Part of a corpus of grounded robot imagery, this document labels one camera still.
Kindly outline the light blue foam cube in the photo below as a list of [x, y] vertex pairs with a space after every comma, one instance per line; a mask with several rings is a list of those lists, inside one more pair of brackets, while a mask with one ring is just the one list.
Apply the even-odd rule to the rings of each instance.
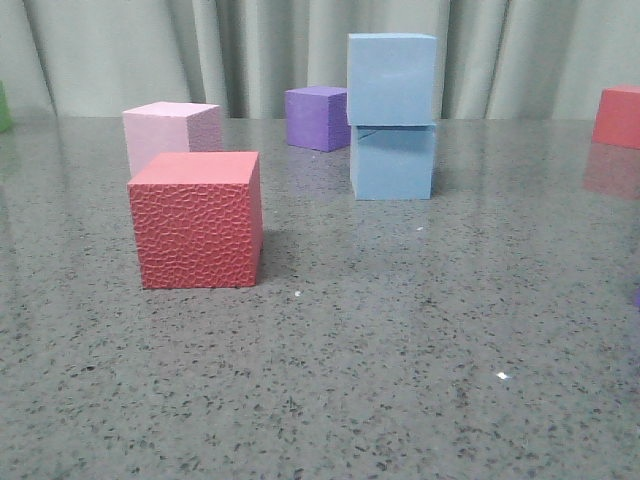
[[436, 127], [353, 126], [350, 180], [358, 200], [431, 197]]
[[348, 36], [347, 116], [359, 126], [426, 126], [432, 98], [436, 37], [418, 33]]

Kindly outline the purple foam cube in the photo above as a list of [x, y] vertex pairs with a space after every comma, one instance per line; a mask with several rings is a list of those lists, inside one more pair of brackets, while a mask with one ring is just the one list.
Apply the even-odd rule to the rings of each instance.
[[289, 145], [331, 152], [350, 144], [346, 88], [311, 86], [287, 90], [284, 96]]

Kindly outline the red foam cube front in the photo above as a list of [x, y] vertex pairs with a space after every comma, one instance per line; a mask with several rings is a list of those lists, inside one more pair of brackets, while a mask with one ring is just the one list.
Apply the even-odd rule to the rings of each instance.
[[256, 284], [263, 245], [258, 152], [162, 153], [127, 187], [144, 288]]

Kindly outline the red foam cube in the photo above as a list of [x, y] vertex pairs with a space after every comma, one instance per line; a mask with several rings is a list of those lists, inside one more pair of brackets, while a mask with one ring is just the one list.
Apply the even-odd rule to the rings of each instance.
[[640, 89], [618, 85], [602, 91], [595, 118], [594, 143], [639, 148]]
[[127, 187], [144, 288], [256, 284], [263, 245], [258, 152], [162, 153]]

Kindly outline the pink foam cube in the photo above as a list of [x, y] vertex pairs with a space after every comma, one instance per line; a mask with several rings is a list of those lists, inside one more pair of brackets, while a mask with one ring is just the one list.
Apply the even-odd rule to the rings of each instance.
[[122, 112], [130, 174], [163, 152], [222, 150], [221, 107], [159, 101]]

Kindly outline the grey-green curtain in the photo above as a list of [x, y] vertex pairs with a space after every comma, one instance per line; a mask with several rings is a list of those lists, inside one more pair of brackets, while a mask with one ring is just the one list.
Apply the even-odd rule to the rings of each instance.
[[5, 1], [1, 80], [17, 114], [278, 118], [287, 89], [345, 84], [359, 32], [437, 37], [441, 118], [590, 119], [639, 81], [635, 1]]

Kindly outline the red foam cube right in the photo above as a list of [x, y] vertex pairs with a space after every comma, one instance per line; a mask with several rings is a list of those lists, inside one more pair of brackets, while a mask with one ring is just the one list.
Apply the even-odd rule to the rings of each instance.
[[602, 91], [595, 118], [594, 143], [639, 148], [640, 89], [618, 85]]

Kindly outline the green foam cube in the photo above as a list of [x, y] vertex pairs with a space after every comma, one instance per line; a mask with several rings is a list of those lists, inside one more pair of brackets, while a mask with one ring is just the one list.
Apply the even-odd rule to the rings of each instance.
[[0, 82], [0, 132], [7, 131], [13, 124], [3, 82]]

